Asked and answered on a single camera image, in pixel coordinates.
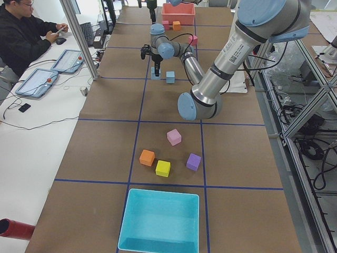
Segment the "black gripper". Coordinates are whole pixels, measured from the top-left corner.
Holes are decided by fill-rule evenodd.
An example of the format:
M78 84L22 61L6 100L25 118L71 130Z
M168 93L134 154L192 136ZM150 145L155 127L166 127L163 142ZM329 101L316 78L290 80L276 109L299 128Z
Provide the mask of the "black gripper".
M157 74L157 76L160 76L161 74L161 56L159 54L155 54L152 51L152 47L148 44L144 44L140 49L140 56L141 59L144 60L145 57L148 55L150 56L152 61L158 61L154 62L154 73Z

